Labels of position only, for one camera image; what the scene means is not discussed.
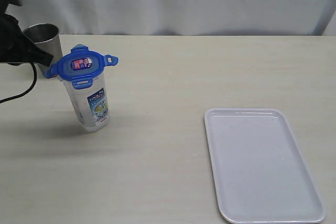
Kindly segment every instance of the white curtain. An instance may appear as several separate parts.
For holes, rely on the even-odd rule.
[[[330,0],[23,0],[8,13],[25,28],[64,34],[306,35]]]

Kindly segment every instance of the tray rim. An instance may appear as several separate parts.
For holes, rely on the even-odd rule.
[[[304,167],[306,168],[306,171],[308,173],[308,176],[312,182],[313,188],[317,194],[318,200],[320,201],[321,207],[322,207],[322,213],[321,216],[316,219],[316,220],[311,220],[311,221],[235,221],[233,219],[231,219],[229,217],[228,214],[225,213],[225,209],[221,209],[220,206],[222,206],[223,204],[221,204],[221,200],[220,197],[218,196],[217,192],[219,191],[219,181],[218,181],[218,177],[216,175],[216,173],[214,173],[215,170],[215,162],[214,162],[214,156],[213,156],[213,147],[212,147],[212,142],[209,140],[209,136],[210,136],[210,129],[209,129],[209,115],[216,110],[222,110],[222,111],[274,111],[276,113],[279,113],[282,118],[285,121],[285,124],[289,130],[289,133],[293,139],[293,143],[295,148],[298,151],[299,157],[302,160],[302,163],[304,165]],[[213,175],[213,180],[214,180],[214,185],[215,185],[215,191],[216,191],[216,198],[217,198],[217,207],[218,210],[220,212],[220,214],[224,217],[224,219],[232,224],[282,224],[282,223],[294,223],[294,224],[313,224],[313,223],[321,223],[322,221],[325,220],[326,218],[326,210],[325,210],[325,204],[322,200],[321,194],[318,190],[318,188],[316,187],[316,182],[314,181],[313,177],[311,176],[311,171],[309,169],[309,166],[307,166],[307,162],[304,158],[304,156],[302,155],[302,152],[298,146],[298,142],[297,139],[293,133],[293,130],[289,124],[289,121],[287,119],[287,117],[280,111],[274,108],[210,108],[208,109],[205,114],[204,114],[204,124],[205,124],[205,131],[206,131],[206,138],[207,138],[207,142],[208,142],[208,151],[209,151],[209,156],[210,156],[210,161],[211,161],[211,169],[212,169],[212,175]]]

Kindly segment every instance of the black object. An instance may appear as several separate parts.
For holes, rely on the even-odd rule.
[[[0,63],[20,65],[38,63],[50,66],[53,56],[34,45],[26,37],[15,17],[5,14],[9,4],[20,6],[19,0],[0,0]]]

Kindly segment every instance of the label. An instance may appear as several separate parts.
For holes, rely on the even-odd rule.
[[[89,106],[96,125],[105,121],[109,115],[104,88],[88,97]]]
[[[92,60],[88,57],[78,59],[78,60],[73,60],[71,62],[71,67],[73,70],[82,70],[82,69],[91,68],[91,65],[92,65]]]

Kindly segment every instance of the blue lid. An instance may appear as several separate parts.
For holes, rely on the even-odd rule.
[[[46,78],[59,75],[63,80],[72,81],[75,89],[92,86],[93,78],[104,71],[105,66],[115,66],[118,58],[90,51],[87,46],[77,45],[71,53],[62,57],[45,72]]]

